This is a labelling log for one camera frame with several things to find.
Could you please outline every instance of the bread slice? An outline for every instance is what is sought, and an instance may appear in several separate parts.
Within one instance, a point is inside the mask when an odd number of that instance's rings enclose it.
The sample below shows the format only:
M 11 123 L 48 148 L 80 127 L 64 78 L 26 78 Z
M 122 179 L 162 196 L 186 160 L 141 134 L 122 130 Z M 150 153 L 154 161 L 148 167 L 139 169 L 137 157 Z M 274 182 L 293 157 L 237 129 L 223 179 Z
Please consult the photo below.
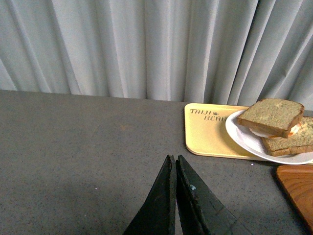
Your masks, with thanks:
M 269 155 L 281 156 L 313 151 L 313 117 L 302 117 L 301 128 L 288 139 L 261 138 Z
M 267 98 L 262 99 L 237 117 L 237 123 L 259 132 L 288 138 L 288 134 L 301 121 L 304 106 L 300 103 Z

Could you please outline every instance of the gray curtain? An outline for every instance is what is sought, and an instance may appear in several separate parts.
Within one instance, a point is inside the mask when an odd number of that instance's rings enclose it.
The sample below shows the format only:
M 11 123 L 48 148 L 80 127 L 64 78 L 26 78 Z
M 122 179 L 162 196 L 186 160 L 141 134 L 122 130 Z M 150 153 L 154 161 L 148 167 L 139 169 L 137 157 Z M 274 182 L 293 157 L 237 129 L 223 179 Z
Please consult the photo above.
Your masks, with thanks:
M 313 110 L 312 0 L 0 0 L 0 89 Z

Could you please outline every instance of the wooden board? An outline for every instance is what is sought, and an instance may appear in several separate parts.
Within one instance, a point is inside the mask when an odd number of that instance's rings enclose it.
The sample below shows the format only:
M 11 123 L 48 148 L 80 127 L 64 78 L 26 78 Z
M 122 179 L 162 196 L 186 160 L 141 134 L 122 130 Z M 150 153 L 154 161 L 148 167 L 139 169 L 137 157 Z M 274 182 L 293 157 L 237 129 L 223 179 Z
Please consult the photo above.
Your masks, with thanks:
M 277 177 L 313 234 L 313 166 L 281 165 Z

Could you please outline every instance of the yellow tray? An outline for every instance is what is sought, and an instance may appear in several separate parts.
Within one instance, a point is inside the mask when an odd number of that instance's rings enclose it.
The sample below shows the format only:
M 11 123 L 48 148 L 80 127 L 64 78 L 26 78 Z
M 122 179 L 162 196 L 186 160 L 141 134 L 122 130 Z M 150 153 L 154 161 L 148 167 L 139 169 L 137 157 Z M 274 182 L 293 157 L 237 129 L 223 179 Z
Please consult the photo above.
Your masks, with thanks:
M 187 104 L 185 134 L 188 150 L 201 156 L 265 161 L 240 147 L 226 131 L 227 117 L 245 109 L 244 106 Z

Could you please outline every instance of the gray countertop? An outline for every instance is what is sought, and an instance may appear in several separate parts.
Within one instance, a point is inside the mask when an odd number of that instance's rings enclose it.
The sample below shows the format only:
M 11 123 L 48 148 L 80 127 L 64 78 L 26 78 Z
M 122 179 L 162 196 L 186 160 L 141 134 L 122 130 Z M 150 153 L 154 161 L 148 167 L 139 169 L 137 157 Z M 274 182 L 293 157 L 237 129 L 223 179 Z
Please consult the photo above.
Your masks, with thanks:
M 186 149 L 186 104 L 0 91 L 0 234 L 122 234 L 168 154 L 254 234 L 306 234 L 278 164 Z

